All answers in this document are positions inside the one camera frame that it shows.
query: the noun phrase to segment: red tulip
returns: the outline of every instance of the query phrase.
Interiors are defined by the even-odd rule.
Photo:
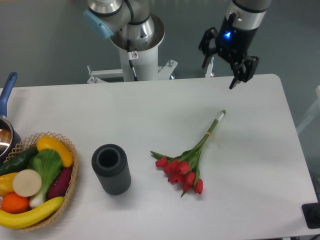
[[[170,174],[172,171],[171,171],[171,162],[169,162],[167,165],[165,165],[163,171],[165,174]]]
[[[181,183],[183,180],[184,180],[184,176],[183,176],[182,174],[180,174],[180,173],[177,172],[177,173],[174,175],[174,182],[175,182],[176,184]]]
[[[171,165],[171,171],[176,172],[178,170],[178,166],[179,166],[179,159],[173,160]]]
[[[188,184],[188,185],[193,185],[195,182],[195,178],[196,178],[196,174],[193,171],[188,172],[185,177],[184,177],[184,181]]]
[[[204,181],[202,181],[201,178],[199,178],[199,181],[195,184],[193,187],[196,194],[201,194],[204,190]]]
[[[190,170],[189,163],[187,161],[180,162],[178,166],[178,173],[185,174]]]
[[[175,183],[175,175],[176,175],[176,172],[171,173],[168,178],[168,182],[174,184]]]
[[[163,156],[162,158],[155,161],[155,166],[158,168],[164,168],[167,165],[167,163],[168,163],[168,158]]]
[[[191,188],[191,185],[189,185],[186,181],[182,182],[183,191],[188,192],[190,190],[190,188]]]
[[[182,174],[179,175],[178,180],[176,181],[177,184],[182,183],[184,180],[184,176]]]

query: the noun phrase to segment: yellow bell pepper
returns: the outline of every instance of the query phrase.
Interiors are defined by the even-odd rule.
[[[57,196],[30,211],[19,214],[11,214],[0,210],[0,225],[10,229],[29,227],[50,216],[60,208],[63,201],[62,196]]]
[[[62,166],[64,168],[69,168],[74,163],[74,159],[68,148],[61,141],[52,136],[40,137],[36,142],[36,148],[39,152],[43,149],[52,149],[57,151],[61,157]]]
[[[16,175],[17,172],[13,172],[0,176],[0,195],[6,196],[7,194],[14,192],[12,182]]]

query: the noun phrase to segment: pot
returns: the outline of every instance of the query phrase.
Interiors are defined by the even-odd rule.
[[[4,164],[6,157],[16,144],[20,143],[20,136],[14,130],[12,124],[7,120],[8,99],[14,88],[18,74],[11,72],[5,82],[0,95],[0,166]]]

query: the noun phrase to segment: wicker basket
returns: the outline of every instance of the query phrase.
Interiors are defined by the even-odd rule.
[[[9,155],[6,157],[5,162],[10,161],[10,159],[12,159],[14,156],[23,152],[24,150],[28,149],[29,147],[35,146],[38,139],[41,138],[42,136],[50,136],[50,137],[56,138],[56,139],[60,140],[69,149],[69,151],[71,152],[72,157],[73,157],[72,175],[71,175],[71,180],[69,182],[69,187],[68,187],[68,189],[65,193],[65,196],[64,196],[63,203],[58,208],[58,210],[55,211],[53,214],[51,214],[49,217],[45,218],[44,220],[42,220],[36,224],[19,229],[19,230],[23,230],[23,231],[30,231],[30,230],[44,227],[47,224],[51,223],[54,219],[56,219],[56,217],[58,217],[61,214],[61,212],[65,209],[68,201],[71,198],[71,195],[72,195],[73,189],[75,187],[75,183],[76,183],[76,177],[77,177],[78,165],[79,165],[77,151],[76,151],[75,146],[72,144],[72,142],[68,138],[66,138],[65,136],[62,136],[61,134],[51,133],[51,132],[47,132],[47,133],[42,132],[42,133],[36,133],[35,135],[31,135],[30,137],[26,137],[24,140],[21,140],[20,143],[16,144],[15,148],[13,148],[12,151],[9,153]]]

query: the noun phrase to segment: blue light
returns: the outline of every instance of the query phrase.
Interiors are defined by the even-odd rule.
[[[223,35],[223,37],[225,38],[225,39],[230,39],[230,37],[231,37],[231,32],[230,31],[227,31],[224,35]]]

